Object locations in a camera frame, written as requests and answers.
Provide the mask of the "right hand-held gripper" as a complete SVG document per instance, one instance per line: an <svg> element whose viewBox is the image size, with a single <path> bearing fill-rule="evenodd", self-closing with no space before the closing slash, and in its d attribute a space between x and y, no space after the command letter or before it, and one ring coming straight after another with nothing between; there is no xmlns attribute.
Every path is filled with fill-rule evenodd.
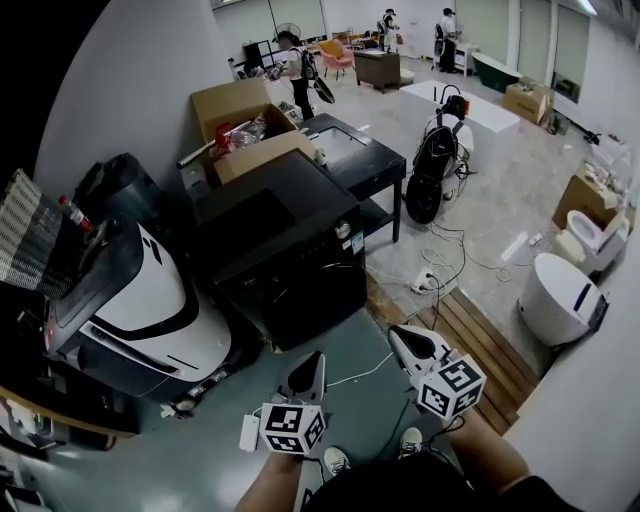
<svg viewBox="0 0 640 512"><path fill-rule="evenodd" d="M480 400L487 377L469 355L455 355L444 363L438 361L421 376L424 359L441 359L449 345L435 331L423 327L394 325L388 341L398 364L413 377L417 404L441 419L455 419Z"/></svg>

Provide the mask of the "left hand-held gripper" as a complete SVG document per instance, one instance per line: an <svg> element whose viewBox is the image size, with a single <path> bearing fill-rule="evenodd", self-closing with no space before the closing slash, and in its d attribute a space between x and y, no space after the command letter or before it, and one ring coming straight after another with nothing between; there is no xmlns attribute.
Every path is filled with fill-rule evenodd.
<svg viewBox="0 0 640 512"><path fill-rule="evenodd" d="M259 434L271 452L311 453L326 431L325 392L326 357L320 351L299 357L281 372L260 412Z"/></svg>

